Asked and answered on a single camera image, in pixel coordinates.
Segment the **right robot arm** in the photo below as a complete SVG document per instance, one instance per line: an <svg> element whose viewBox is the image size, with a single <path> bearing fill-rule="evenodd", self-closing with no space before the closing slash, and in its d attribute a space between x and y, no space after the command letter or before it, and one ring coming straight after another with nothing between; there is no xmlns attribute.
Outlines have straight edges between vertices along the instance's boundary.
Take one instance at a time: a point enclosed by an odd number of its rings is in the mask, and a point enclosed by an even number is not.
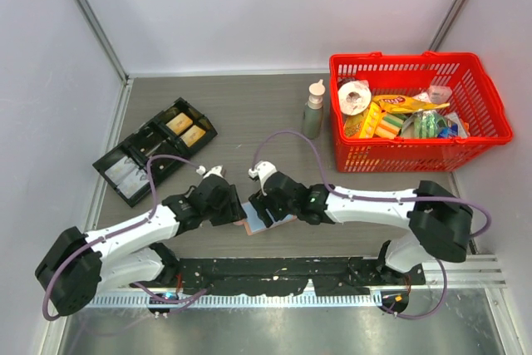
<svg viewBox="0 0 532 355"><path fill-rule="evenodd" d="M243 206L250 233L299 219L310 225L364 222L404 229L386 241L375 264L385 284L401 282L418 264L466 260L473 211L441 185L423 180L415 189L360 191L324 184L309 187L275 171Z"/></svg>

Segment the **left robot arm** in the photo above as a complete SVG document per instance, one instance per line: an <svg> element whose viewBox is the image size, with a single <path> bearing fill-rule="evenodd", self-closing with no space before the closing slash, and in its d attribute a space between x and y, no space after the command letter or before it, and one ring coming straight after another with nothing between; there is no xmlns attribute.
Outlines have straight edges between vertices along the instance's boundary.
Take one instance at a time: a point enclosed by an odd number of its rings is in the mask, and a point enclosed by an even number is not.
<svg viewBox="0 0 532 355"><path fill-rule="evenodd" d="M63 230L37 266L45 291L42 313L55 321L83 309L97 293L136 282L168 287L177 278L177 261L162 244L199 228L246 219L235 185L221 175L205 176L197 186L171 195L149 212L110 228L82 233Z"/></svg>

